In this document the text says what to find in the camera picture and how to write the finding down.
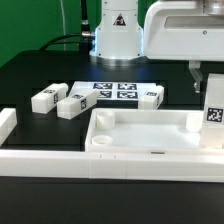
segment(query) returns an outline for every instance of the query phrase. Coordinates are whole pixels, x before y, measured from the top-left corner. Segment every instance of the cable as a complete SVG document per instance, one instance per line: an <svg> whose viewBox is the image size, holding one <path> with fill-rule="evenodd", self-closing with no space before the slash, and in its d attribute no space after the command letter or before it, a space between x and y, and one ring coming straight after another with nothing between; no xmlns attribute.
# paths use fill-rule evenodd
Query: cable
<svg viewBox="0 0 224 224"><path fill-rule="evenodd" d="M48 47L51 46L51 45L60 45L60 44L66 45L66 44L80 44L80 43L82 43L82 41L55 42L55 43L49 44Z"/></svg>
<svg viewBox="0 0 224 224"><path fill-rule="evenodd" d="M86 0L81 0L81 15L82 15L81 31L82 32L90 31Z"/></svg>
<svg viewBox="0 0 224 224"><path fill-rule="evenodd" d="M65 8L64 8L64 1L60 0L61 3L61 15L62 15L62 24L63 24L63 34L66 35L66 18L65 18Z"/></svg>
<svg viewBox="0 0 224 224"><path fill-rule="evenodd" d="M81 0L82 20L88 20L86 0Z"/></svg>
<svg viewBox="0 0 224 224"><path fill-rule="evenodd" d="M81 33L71 33L71 34L66 34L66 35L60 36L60 37L56 37L56 38L52 39L51 41L49 41L48 43L46 43L45 45L43 45L39 50L44 51L50 45L53 45L55 42L57 42L59 40L64 40L64 39L68 39L68 38L72 38L72 37L81 37L81 36L82 36Z"/></svg>

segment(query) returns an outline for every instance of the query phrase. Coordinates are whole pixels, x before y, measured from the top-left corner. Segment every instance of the black table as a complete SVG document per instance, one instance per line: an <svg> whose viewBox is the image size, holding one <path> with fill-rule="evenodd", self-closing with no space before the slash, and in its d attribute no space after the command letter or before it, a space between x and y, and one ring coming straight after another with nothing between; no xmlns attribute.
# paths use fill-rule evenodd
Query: black table
<svg viewBox="0 0 224 224"><path fill-rule="evenodd" d="M202 63L224 73L223 63ZM90 110L67 121L56 109L33 114L30 98L52 83L155 82L165 87L161 109L203 109L187 62L149 61L112 68L76 52L22 52L0 69L0 110L17 109L18 125L4 149L83 151ZM98 102L97 107L136 108L136 102ZM0 177L1 223L222 224L224 185L134 180Z"/></svg>

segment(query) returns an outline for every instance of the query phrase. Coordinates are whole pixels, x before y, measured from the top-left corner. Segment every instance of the white block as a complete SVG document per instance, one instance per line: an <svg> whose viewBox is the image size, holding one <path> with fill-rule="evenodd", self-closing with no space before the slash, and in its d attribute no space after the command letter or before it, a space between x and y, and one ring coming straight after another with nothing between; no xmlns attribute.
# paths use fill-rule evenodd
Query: white block
<svg viewBox="0 0 224 224"><path fill-rule="evenodd" d="M155 86L149 89L138 101L138 109L153 110L157 109L164 98L164 88Z"/></svg>
<svg viewBox="0 0 224 224"><path fill-rule="evenodd" d="M97 103L98 90L85 89L57 103L58 117L71 120Z"/></svg>
<svg viewBox="0 0 224 224"><path fill-rule="evenodd" d="M89 155L83 152L2 149L0 175L88 178Z"/></svg>
<svg viewBox="0 0 224 224"><path fill-rule="evenodd" d="M201 129L202 147L223 148L224 145L224 75L209 74Z"/></svg>
<svg viewBox="0 0 224 224"><path fill-rule="evenodd" d="M223 155L127 154L127 179L223 181Z"/></svg>
<svg viewBox="0 0 224 224"><path fill-rule="evenodd" d="M17 124L16 110L5 108L0 113L0 146Z"/></svg>
<svg viewBox="0 0 224 224"><path fill-rule="evenodd" d="M32 111L35 113L47 114L52 110L58 101L66 97L68 85L65 83L52 84L46 89L31 98Z"/></svg>

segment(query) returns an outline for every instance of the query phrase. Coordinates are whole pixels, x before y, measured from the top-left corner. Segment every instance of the warning label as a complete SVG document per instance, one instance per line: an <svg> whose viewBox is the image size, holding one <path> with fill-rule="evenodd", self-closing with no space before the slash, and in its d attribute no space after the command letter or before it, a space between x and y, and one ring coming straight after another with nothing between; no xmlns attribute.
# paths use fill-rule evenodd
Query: warning label
<svg viewBox="0 0 224 224"><path fill-rule="evenodd" d="M126 26L123 16L120 14L114 22L115 26Z"/></svg>

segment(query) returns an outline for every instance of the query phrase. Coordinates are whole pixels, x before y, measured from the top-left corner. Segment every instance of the white tray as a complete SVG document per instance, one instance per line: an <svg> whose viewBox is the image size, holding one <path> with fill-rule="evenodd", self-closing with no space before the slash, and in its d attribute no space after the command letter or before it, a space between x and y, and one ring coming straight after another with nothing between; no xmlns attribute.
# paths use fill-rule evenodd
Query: white tray
<svg viewBox="0 0 224 224"><path fill-rule="evenodd" d="M112 129L101 130L97 127L97 114L102 112L115 114L115 126ZM89 124L86 151L196 153L205 150L199 146L200 133L191 133L186 129L186 118L190 112L95 109ZM94 145L92 139L101 135L109 136L113 143Z"/></svg>

